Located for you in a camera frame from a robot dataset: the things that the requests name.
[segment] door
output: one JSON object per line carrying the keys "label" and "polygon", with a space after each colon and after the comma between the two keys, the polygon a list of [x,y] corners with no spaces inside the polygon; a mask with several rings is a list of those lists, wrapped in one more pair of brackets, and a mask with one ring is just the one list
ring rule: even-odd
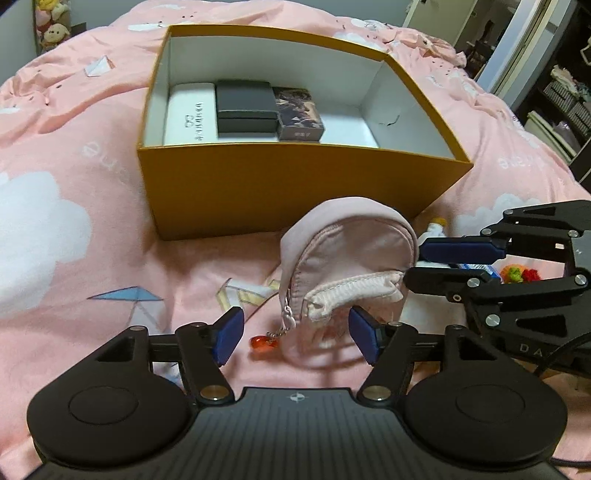
{"label": "door", "polygon": [[413,0],[403,27],[455,45],[474,5],[476,0]]}

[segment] pink pouch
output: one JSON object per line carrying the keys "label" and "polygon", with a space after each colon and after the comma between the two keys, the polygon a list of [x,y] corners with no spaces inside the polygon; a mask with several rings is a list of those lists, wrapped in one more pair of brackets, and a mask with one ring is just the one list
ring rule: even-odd
{"label": "pink pouch", "polygon": [[348,335],[349,308],[398,320],[407,293],[402,277],[417,260],[414,230],[390,207],[347,197],[309,211],[281,239],[284,357],[302,367],[361,357]]}

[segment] bed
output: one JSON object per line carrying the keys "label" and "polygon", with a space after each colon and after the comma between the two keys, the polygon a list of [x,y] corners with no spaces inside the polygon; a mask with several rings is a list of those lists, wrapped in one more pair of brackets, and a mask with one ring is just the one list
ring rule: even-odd
{"label": "bed", "polygon": [[[419,233],[436,216],[448,220],[448,235],[473,235],[509,207],[591,199],[503,101],[465,75],[463,54],[414,30],[337,20],[338,28],[324,11],[280,0],[148,0],[112,25],[35,59],[0,87],[0,471],[7,480],[19,480],[39,464],[25,412],[41,387],[130,324],[159,333],[213,322],[222,313],[218,293],[228,279],[261,286],[277,277],[280,233],[157,238],[135,144],[169,24],[273,25],[387,50],[475,164],[414,219]],[[561,275],[560,265],[527,262],[545,278]],[[244,337],[224,367],[238,393],[244,385],[356,389],[370,368],[356,363],[308,370],[281,358],[256,361],[248,339],[276,327],[278,302],[260,308],[245,303],[245,310]],[[453,315],[417,317],[414,323],[440,332],[457,320]],[[174,380],[171,366],[160,371]],[[585,415],[591,389],[566,374],[547,381],[570,409],[557,455],[591,458],[591,416]],[[591,478],[574,469],[566,473]]]}

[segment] yellow box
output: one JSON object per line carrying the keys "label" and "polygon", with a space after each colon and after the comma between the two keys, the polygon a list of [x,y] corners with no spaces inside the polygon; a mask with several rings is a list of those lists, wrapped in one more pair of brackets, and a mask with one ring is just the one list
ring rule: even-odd
{"label": "yellow box", "polygon": [[[264,80],[310,91],[321,143],[163,145],[170,87]],[[472,164],[387,53],[298,31],[172,25],[158,55],[138,156],[165,240],[277,231],[324,200],[363,196],[413,218]]]}

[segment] pink blanket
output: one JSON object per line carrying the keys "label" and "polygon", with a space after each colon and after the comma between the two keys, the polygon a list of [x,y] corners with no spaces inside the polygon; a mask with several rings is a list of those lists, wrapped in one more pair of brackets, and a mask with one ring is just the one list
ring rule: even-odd
{"label": "pink blanket", "polygon": [[[39,463],[25,412],[40,388],[130,323],[157,333],[214,321],[216,293],[228,278],[262,284],[278,266],[278,233],[169,243],[155,235],[135,143],[163,27],[180,22],[274,25],[387,49],[475,163],[415,220],[419,233],[434,216],[449,220],[450,235],[466,235],[509,207],[589,198],[501,100],[466,77],[465,58],[445,42],[278,0],[139,4],[0,88],[0,470],[8,480]],[[537,266],[546,277],[561,274],[558,265]],[[89,299],[126,288],[119,301]],[[360,386],[369,371],[362,363],[310,370],[279,355],[254,358],[248,339],[277,327],[278,312],[272,299],[249,317],[223,369],[237,394],[244,385]],[[175,372],[164,367],[163,374],[174,379]],[[557,455],[591,459],[589,394],[569,375],[549,381],[570,409]]]}

